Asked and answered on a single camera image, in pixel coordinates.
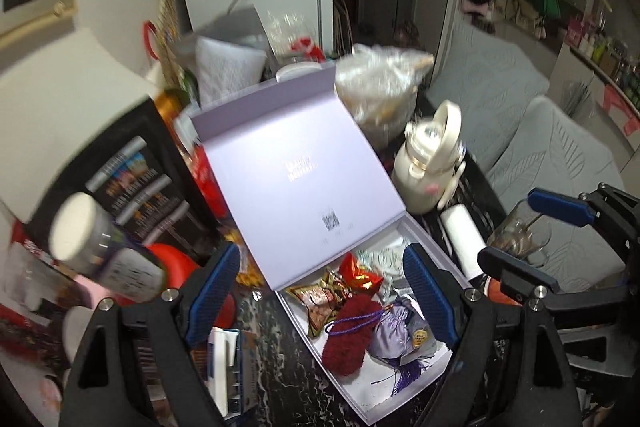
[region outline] marble tabletop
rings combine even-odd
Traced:
[[[417,116],[434,113],[428,100],[418,97]],[[390,172],[402,137],[380,153]],[[467,166],[451,204],[464,203],[486,240],[506,214],[476,163],[467,154]],[[437,212],[414,216],[440,247],[456,260]],[[271,292],[236,288],[237,327],[258,334],[258,406],[242,425],[364,426],[306,348],[283,307]],[[434,385],[379,421],[379,426],[413,425],[433,394]]]

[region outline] yellow round sticker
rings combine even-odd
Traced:
[[[414,346],[421,346],[427,338],[429,338],[429,333],[427,333],[425,330],[415,330],[413,338]]]

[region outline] qr code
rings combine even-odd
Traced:
[[[324,225],[326,226],[326,229],[329,232],[333,230],[335,227],[340,226],[340,221],[338,221],[338,218],[335,215],[335,212],[329,212],[329,214],[322,216],[322,220],[324,221]]]

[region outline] box flap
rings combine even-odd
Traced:
[[[272,82],[193,119],[242,236],[274,290],[404,213],[334,91],[335,68]]]

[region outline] lavender box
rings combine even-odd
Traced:
[[[193,119],[247,246],[321,366],[326,334],[313,340],[306,336],[306,310],[284,290],[318,280],[324,268],[337,267],[346,252],[409,238],[468,286],[449,257],[407,214],[376,154],[335,94],[334,77],[329,67],[281,84],[269,81]],[[450,356],[440,345],[422,376],[393,397],[393,370],[368,353],[355,375],[325,373],[372,425],[434,382]]]

